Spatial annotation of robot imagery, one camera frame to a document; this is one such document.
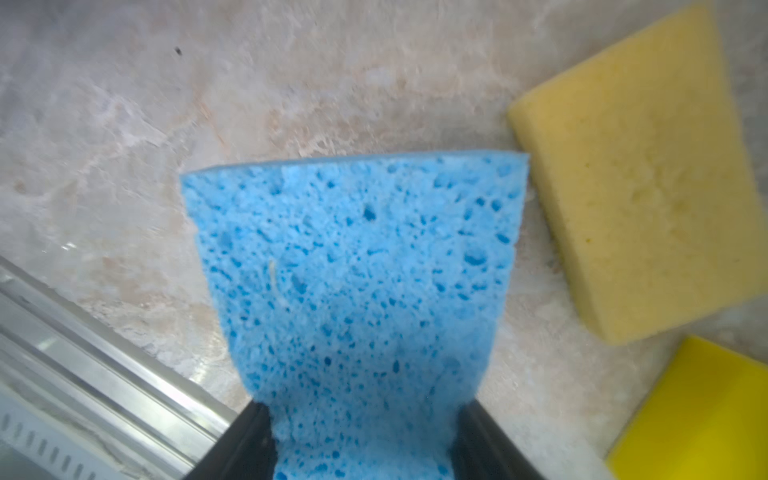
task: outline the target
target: porous blue surface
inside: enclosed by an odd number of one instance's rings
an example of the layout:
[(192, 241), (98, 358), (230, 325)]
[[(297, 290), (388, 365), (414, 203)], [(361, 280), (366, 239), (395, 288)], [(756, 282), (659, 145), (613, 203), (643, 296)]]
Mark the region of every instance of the porous blue surface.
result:
[(233, 361), (270, 407), (277, 480), (453, 478), (527, 173), (523, 154), (469, 151), (183, 176)]

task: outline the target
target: yellow sponge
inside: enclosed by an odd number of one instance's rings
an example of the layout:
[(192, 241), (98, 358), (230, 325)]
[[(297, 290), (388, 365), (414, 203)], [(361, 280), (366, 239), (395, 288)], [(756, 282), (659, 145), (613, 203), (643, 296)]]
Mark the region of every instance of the yellow sponge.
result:
[(768, 291), (768, 226), (695, 4), (509, 108), (581, 318), (609, 343)]
[(768, 368), (686, 339), (608, 456), (618, 480), (768, 478)]

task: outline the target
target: squeezed sponge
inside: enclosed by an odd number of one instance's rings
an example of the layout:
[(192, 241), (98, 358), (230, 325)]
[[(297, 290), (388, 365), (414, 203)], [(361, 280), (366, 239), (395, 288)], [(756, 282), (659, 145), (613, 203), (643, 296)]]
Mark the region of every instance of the squeezed sponge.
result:
[(488, 362), (527, 156), (478, 151), (185, 175), (230, 353), (277, 480), (453, 478)]
[(768, 291), (768, 228), (709, 8), (541, 85), (509, 120), (581, 318), (625, 343)]

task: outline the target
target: sponge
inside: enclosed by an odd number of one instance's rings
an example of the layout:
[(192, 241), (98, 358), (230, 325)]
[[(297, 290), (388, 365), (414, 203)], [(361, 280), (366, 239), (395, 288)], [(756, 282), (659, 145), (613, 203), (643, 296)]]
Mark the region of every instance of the sponge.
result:
[(706, 5), (539, 86), (508, 117), (576, 307), (607, 342), (768, 291), (768, 227)]
[(768, 367), (683, 342), (608, 456), (618, 480), (768, 478)]
[(270, 407), (277, 480), (453, 478), (527, 174), (527, 155), (474, 151), (183, 177), (231, 356)]

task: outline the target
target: stone surface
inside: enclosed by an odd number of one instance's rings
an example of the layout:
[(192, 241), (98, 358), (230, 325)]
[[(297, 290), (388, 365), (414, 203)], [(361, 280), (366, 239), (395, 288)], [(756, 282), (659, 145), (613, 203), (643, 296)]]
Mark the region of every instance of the stone surface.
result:
[[(0, 255), (239, 409), (180, 173), (514, 148), (510, 100), (684, 3), (3, 2)], [(768, 4), (716, 6), (768, 203)], [(601, 344), (578, 323), (532, 189), (518, 247), (479, 398), (552, 478), (598, 478), (684, 332), (768, 361), (767, 299)]]

